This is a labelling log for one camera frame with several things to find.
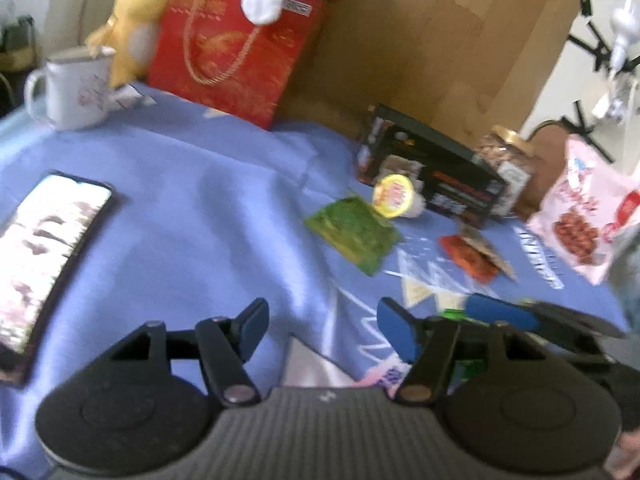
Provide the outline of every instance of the yellow plush toy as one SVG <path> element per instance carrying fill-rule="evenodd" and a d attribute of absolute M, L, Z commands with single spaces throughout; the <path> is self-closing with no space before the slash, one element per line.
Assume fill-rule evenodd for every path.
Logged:
<path fill-rule="evenodd" d="M 169 0 L 116 0 L 109 21 L 89 35 L 89 46 L 116 49 L 111 87 L 116 88 L 146 75 L 156 52 L 159 22 Z"/>

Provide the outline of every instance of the yellow lid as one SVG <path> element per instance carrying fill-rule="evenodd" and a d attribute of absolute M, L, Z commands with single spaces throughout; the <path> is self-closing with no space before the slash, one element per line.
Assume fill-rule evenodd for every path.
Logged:
<path fill-rule="evenodd" d="M 371 205 L 385 218 L 407 212 L 414 201 L 414 185 L 404 175 L 392 174 L 381 179 L 373 189 Z"/>
<path fill-rule="evenodd" d="M 504 142 L 506 142 L 507 144 L 512 144 L 526 155 L 533 156 L 535 154 L 536 149 L 533 147 L 533 145 L 519 136 L 517 132 L 505 128 L 504 126 L 498 125 L 495 125 L 491 129 L 491 131 L 495 135 L 500 137 Z"/>

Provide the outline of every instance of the black box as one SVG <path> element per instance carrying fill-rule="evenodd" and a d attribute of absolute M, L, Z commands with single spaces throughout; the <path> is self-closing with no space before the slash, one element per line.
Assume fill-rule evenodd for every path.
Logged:
<path fill-rule="evenodd" d="M 507 183 L 473 150 L 391 108 L 378 105 L 358 152 L 358 179 L 408 176 L 427 208 L 480 227 Z"/>

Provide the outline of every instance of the white mug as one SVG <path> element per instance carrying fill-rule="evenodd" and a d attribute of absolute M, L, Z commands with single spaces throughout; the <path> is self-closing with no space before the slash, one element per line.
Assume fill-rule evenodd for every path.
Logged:
<path fill-rule="evenodd" d="M 58 52 L 43 69 L 29 74 L 24 85 L 24 103 L 35 120 L 54 130 L 81 130 L 103 122 L 109 113 L 107 97 L 114 48 L 103 46 L 96 53 L 87 46 Z M 33 91 L 39 79 L 47 84 L 46 116 L 33 106 Z"/>

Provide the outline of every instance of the phone screen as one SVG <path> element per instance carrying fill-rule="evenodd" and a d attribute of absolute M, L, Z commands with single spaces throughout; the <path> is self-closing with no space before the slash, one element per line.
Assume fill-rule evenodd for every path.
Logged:
<path fill-rule="evenodd" d="M 52 174 L 18 206 L 0 235 L 0 344 L 25 351 L 63 267 L 111 193 Z"/>

